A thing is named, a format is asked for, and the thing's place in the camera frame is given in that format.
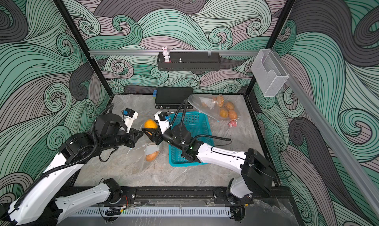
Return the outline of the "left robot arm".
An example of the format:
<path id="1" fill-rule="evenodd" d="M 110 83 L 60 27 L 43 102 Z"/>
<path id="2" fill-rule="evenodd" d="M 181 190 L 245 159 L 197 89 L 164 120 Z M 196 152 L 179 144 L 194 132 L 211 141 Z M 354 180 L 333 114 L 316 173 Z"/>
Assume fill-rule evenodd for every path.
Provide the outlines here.
<path id="1" fill-rule="evenodd" d="M 138 113 L 130 108 L 122 115 L 113 104 L 95 118 L 90 130 L 69 137 L 44 172 L 12 203 L 1 204 L 1 221 L 12 226 L 55 226 L 67 217 L 98 203 L 117 204 L 121 186 L 113 179 L 70 196 L 56 194 L 76 172 L 102 151 L 134 148 L 143 132 L 132 128 Z"/>

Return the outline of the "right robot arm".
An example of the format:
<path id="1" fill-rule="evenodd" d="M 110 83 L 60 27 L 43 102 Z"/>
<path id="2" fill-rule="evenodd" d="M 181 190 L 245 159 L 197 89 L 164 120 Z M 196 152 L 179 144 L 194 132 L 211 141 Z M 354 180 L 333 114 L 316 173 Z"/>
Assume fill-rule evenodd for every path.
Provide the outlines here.
<path id="1" fill-rule="evenodd" d="M 188 99 L 183 100 L 173 119 L 168 119 L 164 111 L 157 112 L 154 120 L 157 126 L 143 127 L 142 132 L 157 145 L 166 142 L 179 149 L 189 162 L 214 164 L 238 173 L 240 176 L 232 179 L 227 188 L 231 202 L 237 203 L 250 195 L 269 197 L 275 178 L 272 164 L 256 149 L 235 152 L 201 141 L 202 134 L 193 137 L 184 124 L 188 103 Z"/>

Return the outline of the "clear blue-zipper bag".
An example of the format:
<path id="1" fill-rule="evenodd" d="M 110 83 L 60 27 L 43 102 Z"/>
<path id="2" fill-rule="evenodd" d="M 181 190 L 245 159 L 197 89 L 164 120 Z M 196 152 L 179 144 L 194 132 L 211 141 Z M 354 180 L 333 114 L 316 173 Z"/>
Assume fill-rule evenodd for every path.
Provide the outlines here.
<path id="1" fill-rule="evenodd" d="M 144 136 L 136 143 L 136 146 L 128 152 L 126 155 L 126 164 L 128 169 L 131 170 L 132 175 L 137 175 L 147 170 L 154 162 L 147 162 L 145 160 L 146 155 L 153 152 L 161 152 L 162 144 L 156 145 L 153 143 L 147 135 Z"/>
<path id="2" fill-rule="evenodd" d="M 237 120 L 240 117 L 236 105 L 223 95 L 192 94 L 188 97 L 188 103 L 218 122 Z"/>

